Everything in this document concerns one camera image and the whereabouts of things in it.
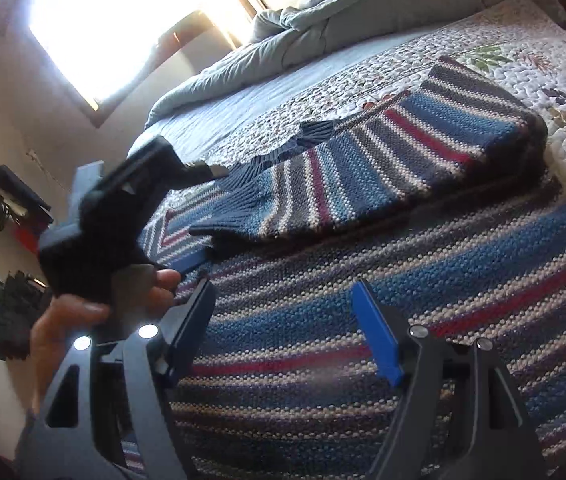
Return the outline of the person's left hand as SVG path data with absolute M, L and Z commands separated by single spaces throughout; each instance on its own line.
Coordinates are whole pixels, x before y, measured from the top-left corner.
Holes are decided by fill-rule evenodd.
M 175 270 L 155 272 L 154 286 L 141 301 L 143 320 L 158 320 L 173 306 L 180 282 L 181 275 Z M 36 377 L 31 401 L 33 415 L 40 411 L 45 393 L 66 356 L 70 337 L 104 324 L 109 315 L 108 304 L 62 295 L 54 298 L 48 310 L 34 323 L 30 333 L 30 356 Z

